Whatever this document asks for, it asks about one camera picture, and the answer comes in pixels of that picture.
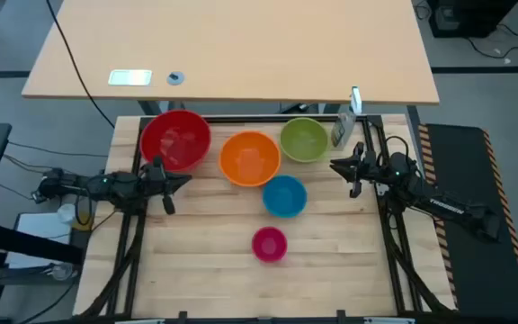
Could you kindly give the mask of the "black computer tower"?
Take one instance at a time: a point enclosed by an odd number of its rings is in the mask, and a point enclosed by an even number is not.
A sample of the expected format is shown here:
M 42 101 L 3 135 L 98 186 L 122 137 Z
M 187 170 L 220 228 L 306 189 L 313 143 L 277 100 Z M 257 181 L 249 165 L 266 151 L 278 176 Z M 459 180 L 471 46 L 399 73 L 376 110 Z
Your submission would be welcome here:
M 518 0 L 426 0 L 435 38 L 485 38 Z

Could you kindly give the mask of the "clear spray bottle green label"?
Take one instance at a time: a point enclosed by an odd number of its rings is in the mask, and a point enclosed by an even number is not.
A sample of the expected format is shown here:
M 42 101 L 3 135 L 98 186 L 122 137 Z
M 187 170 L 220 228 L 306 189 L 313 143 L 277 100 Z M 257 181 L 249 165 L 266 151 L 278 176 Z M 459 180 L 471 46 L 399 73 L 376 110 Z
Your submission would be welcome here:
M 331 131 L 334 149 L 343 149 L 351 137 L 356 119 L 362 114 L 362 99 L 358 86 L 353 86 L 349 104 L 340 104 L 335 124 Z

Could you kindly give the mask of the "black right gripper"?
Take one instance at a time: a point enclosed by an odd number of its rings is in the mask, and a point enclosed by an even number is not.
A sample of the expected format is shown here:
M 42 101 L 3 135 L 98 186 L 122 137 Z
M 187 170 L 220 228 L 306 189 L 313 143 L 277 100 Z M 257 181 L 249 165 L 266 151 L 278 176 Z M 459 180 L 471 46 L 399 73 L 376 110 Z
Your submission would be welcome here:
M 362 180 L 373 182 L 378 174 L 377 155 L 374 150 L 364 150 L 364 144 L 358 142 L 352 157 L 332 159 L 330 167 L 345 181 L 353 181 L 351 198 L 357 198 L 362 192 Z

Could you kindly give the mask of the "light wooden desk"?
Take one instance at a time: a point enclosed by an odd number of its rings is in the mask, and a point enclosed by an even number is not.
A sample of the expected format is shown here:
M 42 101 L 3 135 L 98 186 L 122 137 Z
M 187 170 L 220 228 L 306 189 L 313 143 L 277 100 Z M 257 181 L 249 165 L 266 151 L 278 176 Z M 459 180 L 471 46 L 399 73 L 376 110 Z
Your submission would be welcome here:
M 439 102 L 411 0 L 64 0 L 57 18 L 26 97 Z M 150 85 L 108 85 L 114 69 Z

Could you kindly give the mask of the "white box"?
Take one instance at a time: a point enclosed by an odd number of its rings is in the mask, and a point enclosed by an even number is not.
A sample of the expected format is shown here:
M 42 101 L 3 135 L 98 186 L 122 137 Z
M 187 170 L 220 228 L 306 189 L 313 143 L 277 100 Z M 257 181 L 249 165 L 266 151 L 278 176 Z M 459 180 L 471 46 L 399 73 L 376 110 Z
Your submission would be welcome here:
M 56 213 L 22 213 L 19 215 L 15 229 L 59 243 L 68 244 L 70 241 L 71 226 L 62 222 Z M 8 252 L 5 262 L 11 269 L 60 264 L 58 260 L 27 256 L 16 252 Z

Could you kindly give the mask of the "clear plastic cup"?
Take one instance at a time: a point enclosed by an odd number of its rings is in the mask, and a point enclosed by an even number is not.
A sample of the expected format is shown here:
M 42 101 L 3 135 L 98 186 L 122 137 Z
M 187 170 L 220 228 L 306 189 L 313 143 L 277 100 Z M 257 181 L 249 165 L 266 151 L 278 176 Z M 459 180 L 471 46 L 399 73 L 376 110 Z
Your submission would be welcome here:
M 76 220 L 76 206 L 73 203 L 62 204 L 57 210 L 57 216 L 61 223 L 71 226 Z

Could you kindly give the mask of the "blue bowl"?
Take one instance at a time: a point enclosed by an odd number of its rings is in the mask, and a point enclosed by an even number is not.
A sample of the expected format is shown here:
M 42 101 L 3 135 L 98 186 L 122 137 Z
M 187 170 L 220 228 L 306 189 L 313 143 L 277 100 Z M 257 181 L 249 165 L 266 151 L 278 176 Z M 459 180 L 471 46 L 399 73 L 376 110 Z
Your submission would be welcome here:
M 277 175 L 263 188 L 263 205 L 279 218 L 293 218 L 303 212 L 308 193 L 305 185 L 291 175 Z

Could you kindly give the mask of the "large red bowl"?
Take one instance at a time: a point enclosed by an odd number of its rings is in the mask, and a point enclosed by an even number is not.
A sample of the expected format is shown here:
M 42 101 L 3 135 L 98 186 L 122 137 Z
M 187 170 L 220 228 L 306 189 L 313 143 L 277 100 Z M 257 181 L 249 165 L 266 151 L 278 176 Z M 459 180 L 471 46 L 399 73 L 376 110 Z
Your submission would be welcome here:
M 210 150 L 209 124 L 196 112 L 162 113 L 149 121 L 141 133 L 139 151 L 148 162 L 161 158 L 165 170 L 189 172 Z

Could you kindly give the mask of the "orange bowl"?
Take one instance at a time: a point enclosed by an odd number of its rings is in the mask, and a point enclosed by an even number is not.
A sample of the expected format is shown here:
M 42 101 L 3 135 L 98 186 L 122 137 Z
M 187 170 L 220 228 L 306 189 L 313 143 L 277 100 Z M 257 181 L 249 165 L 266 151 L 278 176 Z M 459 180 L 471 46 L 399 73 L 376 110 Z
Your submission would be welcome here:
M 219 151 L 219 169 L 234 185 L 256 187 L 269 182 L 281 167 L 278 144 L 258 130 L 230 136 Z

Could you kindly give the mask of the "small pink bowl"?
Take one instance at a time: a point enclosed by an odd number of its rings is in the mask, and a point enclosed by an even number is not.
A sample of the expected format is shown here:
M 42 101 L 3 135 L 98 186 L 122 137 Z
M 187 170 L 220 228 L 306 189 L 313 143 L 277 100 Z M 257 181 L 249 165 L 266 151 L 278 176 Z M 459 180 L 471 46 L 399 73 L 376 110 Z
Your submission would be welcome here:
M 287 253 L 287 239 L 284 233 L 275 227 L 260 228 L 253 236 L 251 249 L 256 258 L 265 263 L 275 263 Z

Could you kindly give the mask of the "black metal beam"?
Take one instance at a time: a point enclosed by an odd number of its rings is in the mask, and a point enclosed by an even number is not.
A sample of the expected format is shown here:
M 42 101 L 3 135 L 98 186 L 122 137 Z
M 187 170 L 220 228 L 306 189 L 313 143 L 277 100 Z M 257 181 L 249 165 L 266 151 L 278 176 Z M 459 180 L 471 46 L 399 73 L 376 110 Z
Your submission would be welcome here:
M 26 234 L 14 229 L 0 226 L 0 249 L 31 257 L 41 257 L 50 260 L 70 263 L 80 266 L 83 263 L 83 249 Z

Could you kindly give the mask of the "black hazard-striped mat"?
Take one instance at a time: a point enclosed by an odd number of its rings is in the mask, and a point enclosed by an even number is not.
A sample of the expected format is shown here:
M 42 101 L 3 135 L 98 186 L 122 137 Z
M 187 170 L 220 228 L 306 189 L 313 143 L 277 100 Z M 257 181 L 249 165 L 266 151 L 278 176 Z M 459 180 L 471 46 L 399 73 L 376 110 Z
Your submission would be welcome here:
M 435 222 L 455 306 L 462 315 L 518 320 L 518 238 L 488 133 L 441 124 L 417 129 L 426 179 L 486 204 L 500 220 L 497 243 L 481 242 L 449 221 Z

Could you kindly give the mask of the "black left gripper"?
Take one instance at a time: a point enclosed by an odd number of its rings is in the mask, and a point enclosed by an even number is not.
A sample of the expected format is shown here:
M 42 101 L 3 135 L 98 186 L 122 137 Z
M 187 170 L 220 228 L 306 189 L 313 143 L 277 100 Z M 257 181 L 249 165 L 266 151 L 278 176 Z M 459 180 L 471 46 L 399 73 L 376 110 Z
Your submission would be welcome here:
M 175 214 L 175 207 L 173 203 L 173 192 L 179 190 L 192 180 L 191 175 L 177 175 L 171 174 L 171 180 L 165 173 L 163 159 L 160 156 L 155 156 L 153 161 L 145 164 L 142 168 L 143 185 L 146 196 L 154 196 L 161 194 L 165 213 L 168 215 Z

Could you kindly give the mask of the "green bowl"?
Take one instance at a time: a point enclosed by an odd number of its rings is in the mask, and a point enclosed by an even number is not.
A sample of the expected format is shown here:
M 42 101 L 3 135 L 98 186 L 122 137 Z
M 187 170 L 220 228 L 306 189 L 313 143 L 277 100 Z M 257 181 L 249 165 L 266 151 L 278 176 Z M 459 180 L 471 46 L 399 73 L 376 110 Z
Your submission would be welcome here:
M 316 162 L 330 145 L 329 135 L 323 124 L 308 117 L 287 121 L 279 136 L 281 151 L 300 163 Z

